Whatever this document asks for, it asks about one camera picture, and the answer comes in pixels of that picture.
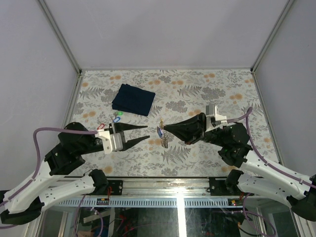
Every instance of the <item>blue tag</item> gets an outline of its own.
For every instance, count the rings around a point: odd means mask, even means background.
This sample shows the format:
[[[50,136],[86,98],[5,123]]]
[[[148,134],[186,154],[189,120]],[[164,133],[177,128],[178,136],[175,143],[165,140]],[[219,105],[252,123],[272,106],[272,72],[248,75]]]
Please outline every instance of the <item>blue tag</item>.
[[[157,127],[157,133],[158,133],[158,136],[161,138],[163,135],[163,131],[160,127]]]
[[[120,117],[116,117],[115,120],[113,120],[113,122],[118,122],[120,121]]]

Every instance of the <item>red wire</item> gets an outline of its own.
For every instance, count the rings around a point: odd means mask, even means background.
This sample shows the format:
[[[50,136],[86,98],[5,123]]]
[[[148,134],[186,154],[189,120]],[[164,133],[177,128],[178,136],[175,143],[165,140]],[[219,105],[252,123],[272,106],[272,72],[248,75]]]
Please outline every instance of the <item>red wire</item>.
[[[239,197],[239,200],[242,200],[243,195],[244,195],[244,192],[241,192],[240,197]]]
[[[109,186],[108,187],[108,200],[109,200],[109,204],[110,204],[110,196],[111,196],[111,192],[112,192],[112,187]]]

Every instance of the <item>glass panel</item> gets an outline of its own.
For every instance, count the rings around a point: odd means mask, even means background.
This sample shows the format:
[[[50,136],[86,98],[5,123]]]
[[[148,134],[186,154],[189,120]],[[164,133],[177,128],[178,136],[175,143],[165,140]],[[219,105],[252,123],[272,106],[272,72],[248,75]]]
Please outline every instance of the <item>glass panel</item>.
[[[247,209],[260,213],[275,226],[276,237],[298,237],[291,212],[286,206],[274,201],[261,204],[261,200],[250,200]],[[77,225],[78,237],[96,237],[101,230],[101,219],[91,208],[80,208]],[[96,208],[103,216],[101,237],[248,237],[261,236],[244,220],[241,208]],[[75,208],[68,208],[64,237],[73,237]],[[59,237],[62,211],[49,210],[42,227],[45,237]],[[249,215],[258,229],[260,220]],[[267,234],[273,231],[268,223],[262,222]]]

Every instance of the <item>white cable tray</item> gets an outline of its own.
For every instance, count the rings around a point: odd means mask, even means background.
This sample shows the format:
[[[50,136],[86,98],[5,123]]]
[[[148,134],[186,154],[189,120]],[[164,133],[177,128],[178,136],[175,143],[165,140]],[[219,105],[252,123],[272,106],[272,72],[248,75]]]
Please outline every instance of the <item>white cable tray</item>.
[[[228,207],[227,198],[184,198],[185,207]],[[81,198],[74,197],[57,204],[57,206],[77,207]],[[96,197],[86,197],[82,207],[177,207],[176,198],[130,198],[111,197],[110,203],[98,201]]]

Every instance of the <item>table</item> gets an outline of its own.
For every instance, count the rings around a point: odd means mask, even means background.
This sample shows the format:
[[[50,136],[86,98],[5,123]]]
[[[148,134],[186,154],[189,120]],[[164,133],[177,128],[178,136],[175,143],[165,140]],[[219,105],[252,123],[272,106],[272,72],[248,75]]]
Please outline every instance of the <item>table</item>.
[[[126,132],[126,139],[150,135],[125,152],[84,155],[86,163],[72,175],[83,175],[90,169],[102,169],[107,176],[226,176],[234,169],[217,154],[220,147],[197,142],[185,145],[169,134],[169,148],[160,144],[157,126],[186,120],[214,103],[227,118],[243,115],[249,106],[254,142],[265,157],[277,161],[267,122],[249,70],[130,70],[84,71],[73,121],[96,130],[101,123],[114,118],[112,100],[122,83],[156,93],[148,117],[124,113],[120,122],[147,125],[148,128]]]

